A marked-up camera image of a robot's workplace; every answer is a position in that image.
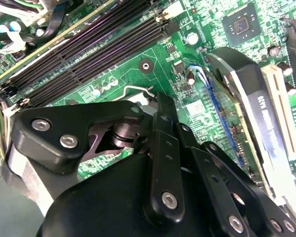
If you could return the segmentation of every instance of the chipset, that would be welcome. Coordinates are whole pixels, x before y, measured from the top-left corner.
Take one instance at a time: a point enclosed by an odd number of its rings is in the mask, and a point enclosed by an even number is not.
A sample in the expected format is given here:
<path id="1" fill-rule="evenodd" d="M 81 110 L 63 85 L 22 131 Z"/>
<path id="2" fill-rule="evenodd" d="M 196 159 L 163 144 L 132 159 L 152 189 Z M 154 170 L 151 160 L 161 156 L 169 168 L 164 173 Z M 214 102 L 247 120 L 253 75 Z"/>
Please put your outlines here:
<path id="1" fill-rule="evenodd" d="M 229 45 L 235 47 L 261 34 L 259 19 L 253 3 L 225 16 L 223 28 Z"/>

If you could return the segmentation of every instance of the motherboard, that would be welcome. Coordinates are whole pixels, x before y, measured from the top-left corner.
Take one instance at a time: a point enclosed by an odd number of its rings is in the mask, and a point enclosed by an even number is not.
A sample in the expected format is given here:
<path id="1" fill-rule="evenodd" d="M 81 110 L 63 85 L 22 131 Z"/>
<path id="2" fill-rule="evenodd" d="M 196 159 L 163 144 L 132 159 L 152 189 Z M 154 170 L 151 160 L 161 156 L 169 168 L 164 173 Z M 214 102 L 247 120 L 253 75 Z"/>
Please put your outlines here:
<path id="1" fill-rule="evenodd" d="M 15 17 L 5 16 L 0 26 L 11 21 Z M 280 70 L 285 86 L 279 99 L 283 114 L 278 117 L 284 116 L 283 126 L 288 127 L 286 150 L 294 174 L 292 26 L 296 29 L 296 0 L 86 1 L 65 16 L 49 42 L 0 53 L 0 101 L 7 104 L 3 112 L 10 117 L 25 108 L 120 99 L 145 103 L 147 96 L 164 92 L 174 98 L 180 122 L 193 130 L 199 143 L 215 142 L 271 196 L 244 108 L 211 73 L 207 55 L 228 46 L 257 62 L 265 78 L 272 70 L 269 65 Z M 32 24 L 27 31 L 39 29 L 46 27 Z M 0 50 L 8 46 L 0 42 Z M 266 84 L 270 94 L 280 91 Z M 132 149 L 125 148 L 120 154 L 88 160 L 80 164 L 79 174 L 88 178 L 130 154 Z"/>

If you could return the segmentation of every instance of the silver screw head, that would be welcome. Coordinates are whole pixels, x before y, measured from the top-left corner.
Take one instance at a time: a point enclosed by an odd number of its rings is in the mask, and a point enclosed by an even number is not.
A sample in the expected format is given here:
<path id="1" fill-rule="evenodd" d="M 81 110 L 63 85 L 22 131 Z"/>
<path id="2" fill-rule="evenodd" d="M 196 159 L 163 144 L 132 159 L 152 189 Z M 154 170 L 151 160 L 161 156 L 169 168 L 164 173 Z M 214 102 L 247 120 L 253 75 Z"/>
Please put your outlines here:
<path id="1" fill-rule="evenodd" d="M 178 201 L 176 197 L 170 192 L 164 192 L 162 194 L 162 202 L 166 205 L 167 208 L 174 210 L 178 206 Z"/>
<path id="2" fill-rule="evenodd" d="M 50 129 L 50 123 L 44 119 L 36 119 L 32 122 L 32 127 L 41 132 L 45 132 Z"/>
<path id="3" fill-rule="evenodd" d="M 284 220 L 284 225 L 290 232 L 295 232 L 294 226 L 287 220 Z"/>
<path id="4" fill-rule="evenodd" d="M 65 148 L 75 148 L 78 145 L 78 139 L 72 135 L 64 135 L 60 138 L 60 144 Z"/>
<path id="5" fill-rule="evenodd" d="M 210 144 L 209 147 L 213 150 L 213 151 L 217 151 L 217 147 L 214 144 Z"/>
<path id="6" fill-rule="evenodd" d="M 231 225 L 231 227 L 233 227 L 233 229 L 238 232 L 238 233 L 243 233 L 243 225 L 241 224 L 241 222 L 239 221 L 239 219 L 235 216 L 229 216 L 228 217 L 229 223 Z"/>
<path id="7" fill-rule="evenodd" d="M 282 232 L 281 226 L 275 220 L 271 219 L 271 223 L 278 232 Z"/>
<path id="8" fill-rule="evenodd" d="M 184 124 L 182 125 L 182 128 L 183 128 L 183 130 L 184 130 L 184 131 L 186 131 L 186 132 L 188 132 L 188 131 L 189 131 L 189 128 L 188 128 L 188 126 L 186 126 L 186 125 L 184 125 Z"/>

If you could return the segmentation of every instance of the black cable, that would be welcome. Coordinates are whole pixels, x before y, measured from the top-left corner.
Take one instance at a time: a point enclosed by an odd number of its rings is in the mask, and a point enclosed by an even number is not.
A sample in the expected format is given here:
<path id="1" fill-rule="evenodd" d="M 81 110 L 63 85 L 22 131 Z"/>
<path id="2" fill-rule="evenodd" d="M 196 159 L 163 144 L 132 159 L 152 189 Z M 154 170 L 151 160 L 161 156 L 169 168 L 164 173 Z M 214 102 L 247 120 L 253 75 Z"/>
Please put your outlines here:
<path id="1" fill-rule="evenodd" d="M 42 44 L 53 39 L 58 34 L 60 27 L 64 21 L 67 4 L 68 2 L 64 2 L 55 6 L 53 13 L 51 14 L 47 29 L 42 36 L 36 37 L 24 32 L 20 32 L 21 39 L 26 43 L 33 44 Z M 11 39 L 7 33 L 0 33 L 0 41 L 11 41 Z"/>

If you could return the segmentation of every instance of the white pci slot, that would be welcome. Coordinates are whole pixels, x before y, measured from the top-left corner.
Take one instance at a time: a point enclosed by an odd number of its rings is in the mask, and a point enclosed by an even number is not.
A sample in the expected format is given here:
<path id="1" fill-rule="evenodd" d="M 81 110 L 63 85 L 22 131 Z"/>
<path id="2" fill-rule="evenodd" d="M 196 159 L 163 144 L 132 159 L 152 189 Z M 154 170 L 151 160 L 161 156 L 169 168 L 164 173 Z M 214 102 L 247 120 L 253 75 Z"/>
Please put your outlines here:
<path id="1" fill-rule="evenodd" d="M 267 65 L 261 71 L 272 99 L 287 155 L 289 158 L 296 158 L 296 129 L 282 70 L 275 65 Z"/>

